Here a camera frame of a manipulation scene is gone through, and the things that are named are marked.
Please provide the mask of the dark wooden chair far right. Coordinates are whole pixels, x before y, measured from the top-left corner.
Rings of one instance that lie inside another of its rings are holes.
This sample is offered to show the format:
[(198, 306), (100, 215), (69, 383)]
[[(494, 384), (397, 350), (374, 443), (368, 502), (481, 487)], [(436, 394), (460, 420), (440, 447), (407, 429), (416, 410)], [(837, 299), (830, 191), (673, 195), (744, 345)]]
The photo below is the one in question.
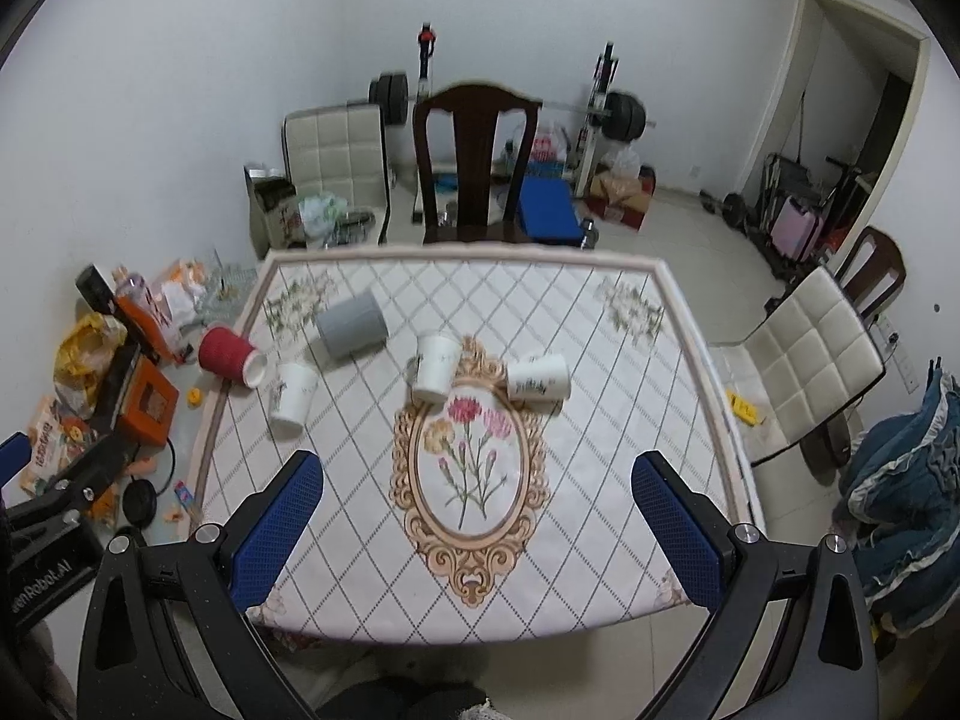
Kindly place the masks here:
[(901, 250), (889, 234), (866, 226), (835, 273), (843, 293), (866, 323), (900, 293), (907, 281)]

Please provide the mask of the dark wooden chair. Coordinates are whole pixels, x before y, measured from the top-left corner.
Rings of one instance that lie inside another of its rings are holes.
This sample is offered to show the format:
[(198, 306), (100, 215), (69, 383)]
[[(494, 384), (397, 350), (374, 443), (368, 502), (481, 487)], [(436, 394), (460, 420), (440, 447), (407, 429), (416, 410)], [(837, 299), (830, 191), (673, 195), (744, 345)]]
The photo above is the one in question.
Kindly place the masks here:
[(866, 323), (900, 293), (907, 281), (901, 250), (889, 234), (866, 226), (835, 273), (843, 293)]
[[(421, 99), (413, 106), (412, 132), (416, 169), (423, 205), (423, 244), (446, 242), (505, 242), (523, 244), (527, 236), (519, 223), (519, 199), (523, 192), (542, 103), (490, 83), (460, 83)], [(439, 222), (433, 179), (433, 161), (428, 143), (428, 119), (435, 112), (451, 117), (457, 171), (457, 216), (454, 226)], [(501, 220), (488, 221), (494, 140), (501, 115), (524, 114), (524, 132), (514, 158), (511, 181)]]

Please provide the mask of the orange box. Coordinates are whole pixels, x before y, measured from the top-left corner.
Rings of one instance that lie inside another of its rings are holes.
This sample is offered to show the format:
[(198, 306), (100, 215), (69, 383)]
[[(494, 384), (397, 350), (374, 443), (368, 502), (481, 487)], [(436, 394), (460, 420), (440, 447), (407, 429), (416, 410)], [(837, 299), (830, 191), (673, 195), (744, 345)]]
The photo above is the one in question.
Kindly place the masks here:
[(139, 358), (117, 403), (114, 429), (148, 447), (163, 447), (171, 433), (179, 390), (154, 362)]

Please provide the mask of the cream padded chair right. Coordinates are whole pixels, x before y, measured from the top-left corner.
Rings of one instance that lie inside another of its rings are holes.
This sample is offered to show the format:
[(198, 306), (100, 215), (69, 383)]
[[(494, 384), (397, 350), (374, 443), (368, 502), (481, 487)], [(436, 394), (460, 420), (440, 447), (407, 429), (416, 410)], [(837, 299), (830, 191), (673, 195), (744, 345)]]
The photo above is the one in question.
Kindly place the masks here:
[(754, 466), (841, 415), (885, 374), (864, 320), (823, 266), (747, 337), (709, 353), (722, 387), (757, 407), (755, 426), (737, 424)]

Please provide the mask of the snack package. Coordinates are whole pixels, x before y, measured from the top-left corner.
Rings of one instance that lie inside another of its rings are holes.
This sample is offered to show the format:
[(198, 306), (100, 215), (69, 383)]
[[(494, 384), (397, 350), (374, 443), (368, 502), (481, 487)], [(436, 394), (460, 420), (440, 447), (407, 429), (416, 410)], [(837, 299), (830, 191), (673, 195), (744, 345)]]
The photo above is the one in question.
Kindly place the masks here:
[(31, 457), (20, 473), (20, 488), (36, 497), (86, 445), (88, 426), (55, 397), (47, 395), (37, 405), (28, 426)]

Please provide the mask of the blue weight bench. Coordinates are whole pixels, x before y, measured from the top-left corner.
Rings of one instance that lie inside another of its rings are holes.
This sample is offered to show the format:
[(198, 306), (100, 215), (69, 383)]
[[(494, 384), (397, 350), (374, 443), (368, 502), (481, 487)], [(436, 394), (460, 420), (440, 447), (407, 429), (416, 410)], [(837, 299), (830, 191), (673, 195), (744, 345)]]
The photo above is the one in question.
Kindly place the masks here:
[(517, 213), (524, 234), (536, 244), (581, 245), (583, 230), (574, 211), (573, 195), (563, 179), (526, 177)]

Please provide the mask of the yellow plastic bag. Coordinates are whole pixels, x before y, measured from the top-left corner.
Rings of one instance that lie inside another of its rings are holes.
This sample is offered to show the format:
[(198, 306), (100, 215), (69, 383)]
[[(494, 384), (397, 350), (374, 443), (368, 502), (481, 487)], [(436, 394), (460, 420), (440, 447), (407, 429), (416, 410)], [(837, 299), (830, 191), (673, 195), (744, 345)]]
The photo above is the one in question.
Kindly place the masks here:
[(125, 340), (127, 327), (120, 320), (91, 312), (60, 343), (53, 360), (53, 390), (78, 418), (93, 416), (99, 387)]

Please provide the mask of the pink suitcase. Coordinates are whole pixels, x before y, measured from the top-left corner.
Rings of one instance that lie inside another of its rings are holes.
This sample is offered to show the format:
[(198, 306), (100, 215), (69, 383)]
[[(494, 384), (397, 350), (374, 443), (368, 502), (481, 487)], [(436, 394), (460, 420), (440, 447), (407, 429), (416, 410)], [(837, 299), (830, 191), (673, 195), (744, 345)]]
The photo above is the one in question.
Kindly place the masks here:
[(816, 206), (789, 197), (771, 227), (771, 242), (785, 259), (802, 262), (811, 253), (822, 223), (822, 213)]

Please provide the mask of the floral patterned tablecloth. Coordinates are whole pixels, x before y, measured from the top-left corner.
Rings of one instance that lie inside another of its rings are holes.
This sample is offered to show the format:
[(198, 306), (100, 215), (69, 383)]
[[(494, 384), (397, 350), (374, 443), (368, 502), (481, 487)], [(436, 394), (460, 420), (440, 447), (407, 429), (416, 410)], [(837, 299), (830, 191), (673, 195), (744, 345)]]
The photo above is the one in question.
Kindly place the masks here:
[[(389, 338), (346, 358), (313, 317), (371, 291)], [(669, 266), (610, 252), (387, 245), (281, 252), (238, 332), (270, 366), (319, 376), (301, 433), (270, 424), (267, 388), (206, 399), (189, 481), (210, 520), (311, 450), (324, 493), (254, 614), (290, 634), (376, 644), (542, 639), (680, 605), (631, 494), (658, 450), (732, 522), (763, 518), (750, 465)], [(412, 397), (416, 340), (462, 343), (444, 403)], [(571, 395), (517, 401), (506, 366), (565, 356)]]

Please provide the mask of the grey paper cup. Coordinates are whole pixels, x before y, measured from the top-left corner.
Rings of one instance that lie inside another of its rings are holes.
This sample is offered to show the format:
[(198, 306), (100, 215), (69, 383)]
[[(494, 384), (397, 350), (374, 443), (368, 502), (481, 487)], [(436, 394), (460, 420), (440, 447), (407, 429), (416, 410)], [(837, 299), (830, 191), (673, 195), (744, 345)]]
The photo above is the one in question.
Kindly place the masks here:
[(319, 310), (313, 324), (325, 351), (334, 359), (354, 355), (389, 338), (386, 317), (371, 291)]

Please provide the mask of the white paper cup centre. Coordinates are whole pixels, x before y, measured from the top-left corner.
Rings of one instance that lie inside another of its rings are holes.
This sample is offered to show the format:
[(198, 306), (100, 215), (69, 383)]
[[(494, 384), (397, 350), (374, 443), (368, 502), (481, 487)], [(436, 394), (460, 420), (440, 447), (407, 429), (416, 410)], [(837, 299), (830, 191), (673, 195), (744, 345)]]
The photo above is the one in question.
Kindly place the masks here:
[(421, 333), (416, 340), (410, 392), (421, 403), (444, 403), (451, 393), (462, 343), (444, 332)]

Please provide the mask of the cream padded chair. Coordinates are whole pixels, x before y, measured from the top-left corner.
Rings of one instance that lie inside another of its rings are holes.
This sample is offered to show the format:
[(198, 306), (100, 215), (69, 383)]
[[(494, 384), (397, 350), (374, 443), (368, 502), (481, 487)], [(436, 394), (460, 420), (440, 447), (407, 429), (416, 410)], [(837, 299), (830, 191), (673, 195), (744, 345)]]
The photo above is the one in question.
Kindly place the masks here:
[(737, 424), (754, 466), (841, 415), (885, 374), (864, 320), (823, 266), (747, 337), (709, 353), (722, 387), (757, 407), (755, 426)]
[(391, 217), (391, 186), (381, 109), (347, 104), (298, 110), (281, 127), (288, 179), (300, 197), (329, 192), (350, 210), (369, 211), (366, 242), (382, 244)]

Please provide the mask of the barbell with black plates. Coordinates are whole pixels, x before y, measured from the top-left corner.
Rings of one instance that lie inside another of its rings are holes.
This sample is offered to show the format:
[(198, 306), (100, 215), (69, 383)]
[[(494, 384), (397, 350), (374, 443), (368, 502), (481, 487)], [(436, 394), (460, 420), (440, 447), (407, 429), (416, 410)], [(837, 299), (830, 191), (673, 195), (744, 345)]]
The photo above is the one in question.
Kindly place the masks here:
[[(413, 104), (409, 78), (405, 73), (381, 73), (370, 83), (368, 101), (381, 107), (384, 124), (404, 125)], [(584, 112), (586, 109), (583, 106), (562, 103), (545, 103), (545, 107), (569, 112)], [(605, 99), (605, 109), (607, 115), (602, 122), (601, 132), (607, 140), (631, 143), (638, 140), (646, 130), (646, 107), (635, 94), (609, 91)]]

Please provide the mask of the cardboard box with red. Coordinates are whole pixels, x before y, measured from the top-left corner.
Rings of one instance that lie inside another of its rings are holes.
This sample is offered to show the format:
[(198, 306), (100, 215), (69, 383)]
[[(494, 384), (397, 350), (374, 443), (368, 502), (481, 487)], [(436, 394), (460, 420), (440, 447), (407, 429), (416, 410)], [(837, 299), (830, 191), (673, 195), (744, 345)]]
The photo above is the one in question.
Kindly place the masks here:
[(654, 172), (643, 171), (638, 177), (617, 177), (605, 171), (592, 179), (584, 203), (597, 218), (640, 231), (651, 208), (654, 190)]

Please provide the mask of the red ribbed paper cup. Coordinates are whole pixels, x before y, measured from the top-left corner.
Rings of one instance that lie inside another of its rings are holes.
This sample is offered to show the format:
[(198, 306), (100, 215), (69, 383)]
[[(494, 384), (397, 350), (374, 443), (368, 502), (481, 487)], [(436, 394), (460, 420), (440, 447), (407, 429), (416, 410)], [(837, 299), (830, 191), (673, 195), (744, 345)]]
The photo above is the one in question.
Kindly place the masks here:
[(212, 327), (200, 340), (199, 366), (220, 379), (257, 388), (265, 379), (267, 358), (231, 328)]

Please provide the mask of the white paper cup far left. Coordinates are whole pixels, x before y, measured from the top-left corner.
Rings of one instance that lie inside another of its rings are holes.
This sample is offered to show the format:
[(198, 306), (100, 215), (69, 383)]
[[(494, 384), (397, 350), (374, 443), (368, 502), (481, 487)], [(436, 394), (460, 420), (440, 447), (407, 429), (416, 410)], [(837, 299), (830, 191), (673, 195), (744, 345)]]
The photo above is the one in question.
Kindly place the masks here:
[(290, 433), (301, 433), (318, 385), (319, 376), (308, 364), (280, 364), (268, 399), (270, 424)]

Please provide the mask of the cream padded chair back left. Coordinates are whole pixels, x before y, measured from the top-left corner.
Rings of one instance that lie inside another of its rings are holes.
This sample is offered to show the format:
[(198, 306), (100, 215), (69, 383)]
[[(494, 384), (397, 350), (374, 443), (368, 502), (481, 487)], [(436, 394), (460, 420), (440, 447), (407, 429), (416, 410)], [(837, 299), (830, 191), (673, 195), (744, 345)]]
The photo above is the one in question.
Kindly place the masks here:
[(350, 210), (369, 211), (366, 242), (382, 244), (391, 217), (391, 186), (381, 109), (347, 104), (298, 110), (281, 127), (288, 179), (300, 197), (329, 192)]

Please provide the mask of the black round lid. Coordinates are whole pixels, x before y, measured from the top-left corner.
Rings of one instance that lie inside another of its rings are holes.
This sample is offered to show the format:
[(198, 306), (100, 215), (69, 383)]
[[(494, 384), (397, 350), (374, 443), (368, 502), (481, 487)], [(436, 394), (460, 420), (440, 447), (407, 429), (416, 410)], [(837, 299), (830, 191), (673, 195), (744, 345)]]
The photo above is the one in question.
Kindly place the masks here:
[(158, 493), (148, 479), (135, 478), (125, 486), (121, 504), (128, 525), (144, 530), (155, 520)]

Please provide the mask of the white paper cup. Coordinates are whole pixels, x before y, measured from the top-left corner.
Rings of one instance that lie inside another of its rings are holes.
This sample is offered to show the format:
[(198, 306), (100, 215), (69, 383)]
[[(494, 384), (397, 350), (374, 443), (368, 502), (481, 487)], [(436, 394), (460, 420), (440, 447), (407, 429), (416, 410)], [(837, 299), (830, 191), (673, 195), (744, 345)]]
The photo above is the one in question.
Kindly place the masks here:
[(270, 424), (290, 433), (301, 433), (318, 385), (319, 376), (308, 364), (280, 364), (268, 399)]
[(571, 395), (565, 356), (547, 353), (516, 359), (506, 366), (506, 394), (517, 401), (563, 401)]
[(410, 392), (421, 403), (444, 403), (451, 393), (462, 343), (444, 332), (421, 333), (416, 340)]

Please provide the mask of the blue denim clothing pile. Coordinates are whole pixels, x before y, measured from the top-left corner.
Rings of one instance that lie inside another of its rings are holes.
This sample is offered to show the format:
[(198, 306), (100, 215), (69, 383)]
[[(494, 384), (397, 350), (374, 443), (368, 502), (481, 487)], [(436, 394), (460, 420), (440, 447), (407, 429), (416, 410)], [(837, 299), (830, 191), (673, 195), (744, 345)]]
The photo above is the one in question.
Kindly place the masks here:
[(900, 639), (958, 601), (958, 379), (928, 371), (918, 410), (854, 443), (835, 523), (853, 542), (867, 610)]

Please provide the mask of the white squat rack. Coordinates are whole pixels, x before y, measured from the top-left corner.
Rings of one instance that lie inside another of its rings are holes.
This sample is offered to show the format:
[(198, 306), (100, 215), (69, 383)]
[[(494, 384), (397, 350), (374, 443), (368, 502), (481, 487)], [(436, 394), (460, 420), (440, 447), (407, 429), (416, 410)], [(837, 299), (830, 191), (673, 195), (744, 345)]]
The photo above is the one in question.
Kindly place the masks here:
[(578, 130), (578, 137), (568, 151), (569, 180), (576, 199), (586, 193), (590, 183), (590, 171), (592, 171), (597, 143), (601, 136), (602, 122), (607, 115), (605, 99), (617, 68), (619, 68), (619, 57), (615, 55), (615, 44), (607, 43), (597, 57), (592, 85), (587, 96), (587, 106), (583, 112), (583, 121)]

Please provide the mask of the small metal trash bin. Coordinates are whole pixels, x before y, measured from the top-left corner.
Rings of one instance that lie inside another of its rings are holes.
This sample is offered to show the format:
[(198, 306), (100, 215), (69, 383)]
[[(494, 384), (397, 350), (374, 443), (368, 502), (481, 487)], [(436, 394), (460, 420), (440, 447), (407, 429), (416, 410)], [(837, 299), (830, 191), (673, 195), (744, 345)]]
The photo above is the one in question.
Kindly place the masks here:
[(257, 259), (270, 250), (304, 249), (306, 238), (299, 216), (295, 184), (280, 171), (262, 164), (244, 166), (249, 200), (249, 234)]

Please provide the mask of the white paper cup right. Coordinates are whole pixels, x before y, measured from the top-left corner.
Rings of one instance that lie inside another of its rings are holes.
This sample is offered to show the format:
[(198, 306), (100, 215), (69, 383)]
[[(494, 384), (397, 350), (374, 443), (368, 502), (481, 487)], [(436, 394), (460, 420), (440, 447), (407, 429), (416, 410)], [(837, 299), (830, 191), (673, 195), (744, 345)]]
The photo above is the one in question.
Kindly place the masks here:
[(516, 359), (506, 366), (506, 394), (517, 401), (563, 401), (571, 395), (565, 356), (547, 353)]

